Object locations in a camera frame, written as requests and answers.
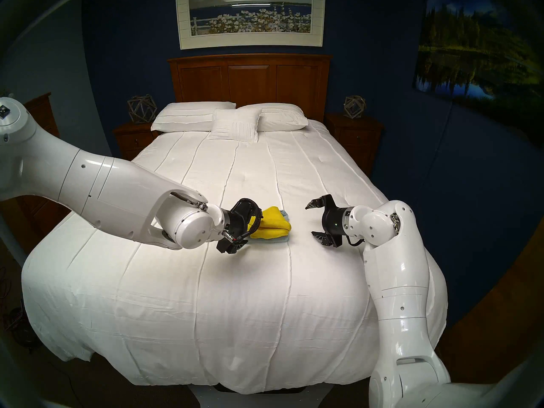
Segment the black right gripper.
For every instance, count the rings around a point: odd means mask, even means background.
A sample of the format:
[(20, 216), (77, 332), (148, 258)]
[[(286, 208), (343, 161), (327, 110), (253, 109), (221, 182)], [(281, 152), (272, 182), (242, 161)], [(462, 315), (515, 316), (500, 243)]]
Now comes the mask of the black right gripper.
[(334, 207), (332, 195), (323, 195), (312, 199), (305, 207), (305, 210), (323, 208), (323, 230), (324, 232), (312, 232), (312, 235), (326, 247), (340, 247), (344, 236), (347, 236), (345, 230), (347, 225), (346, 213), (350, 213), (351, 208)]

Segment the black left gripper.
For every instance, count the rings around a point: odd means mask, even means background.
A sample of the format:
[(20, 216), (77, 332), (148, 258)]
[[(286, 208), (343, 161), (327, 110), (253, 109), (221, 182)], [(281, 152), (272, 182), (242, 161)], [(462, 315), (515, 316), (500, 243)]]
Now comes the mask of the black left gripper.
[(246, 237), (258, 230), (261, 224), (261, 209), (255, 201), (241, 198), (227, 214), (228, 227), (225, 227), (224, 235), (227, 239), (218, 241), (217, 250), (222, 254), (235, 254), (248, 243)]

